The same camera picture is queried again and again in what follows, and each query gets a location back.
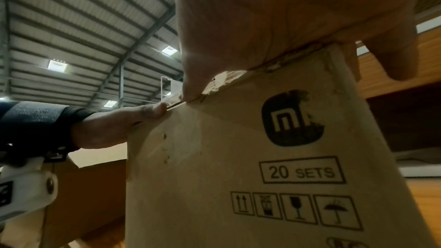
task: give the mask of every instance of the ceiling light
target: ceiling light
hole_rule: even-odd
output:
[[[117,102],[117,101],[109,100],[109,101],[107,101],[107,103],[104,105],[104,107],[113,107],[113,106],[115,106],[116,103],[118,103],[118,102]]]
[[[165,49],[162,50],[163,53],[165,53],[165,54],[167,54],[169,56],[171,56],[172,54],[174,54],[177,51],[178,51],[177,49],[174,49],[173,47],[170,47],[170,46],[168,46],[168,47],[166,47]]]
[[[51,59],[49,61],[49,65],[47,66],[47,68],[52,71],[57,71],[57,72],[63,73],[64,70],[66,70],[67,66],[68,65],[66,63],[64,63],[64,61],[57,60],[57,59]]]

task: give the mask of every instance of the ceiling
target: ceiling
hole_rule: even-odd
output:
[[[182,80],[174,0],[3,0],[0,90],[12,100],[102,108],[160,100],[160,77]],[[418,0],[417,14],[441,0]],[[47,69],[65,61],[66,72]]]

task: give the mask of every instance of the black sleeve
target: black sleeve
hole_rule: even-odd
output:
[[[39,102],[0,102],[0,164],[21,166],[26,158],[65,160],[78,150],[70,130],[93,112]]]

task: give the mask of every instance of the human hand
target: human hand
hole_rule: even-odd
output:
[[[184,85],[197,98],[218,73],[246,70],[310,43],[361,40],[387,74],[413,77],[416,0],[176,0]]]
[[[167,105],[158,103],[94,113],[72,126],[72,142],[76,147],[86,149],[112,147],[127,141],[133,125],[160,118],[166,111]]]

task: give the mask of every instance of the xiaomi logo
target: xiaomi logo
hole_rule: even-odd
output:
[[[276,145],[294,147],[312,143],[323,135],[324,126],[311,121],[302,108],[307,92],[290,90],[269,98],[262,107],[268,138]]]

